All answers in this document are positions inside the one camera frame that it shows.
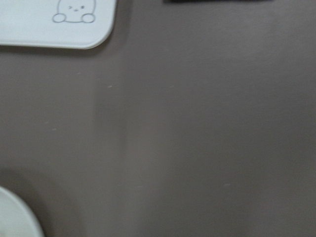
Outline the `beige round plate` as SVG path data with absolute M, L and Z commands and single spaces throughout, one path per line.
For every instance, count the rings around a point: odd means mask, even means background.
M 43 230 L 31 209 L 13 192 L 0 188 L 0 235 L 42 237 Z

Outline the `cream rabbit tray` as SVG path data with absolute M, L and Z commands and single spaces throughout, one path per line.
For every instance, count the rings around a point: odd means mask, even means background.
M 0 43 L 91 49 L 110 35 L 116 0 L 2 0 Z

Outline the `grey folded cloth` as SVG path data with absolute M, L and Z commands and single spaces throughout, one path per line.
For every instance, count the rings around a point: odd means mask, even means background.
M 164 3 L 198 3 L 198 2 L 262 2 L 272 0 L 163 0 Z

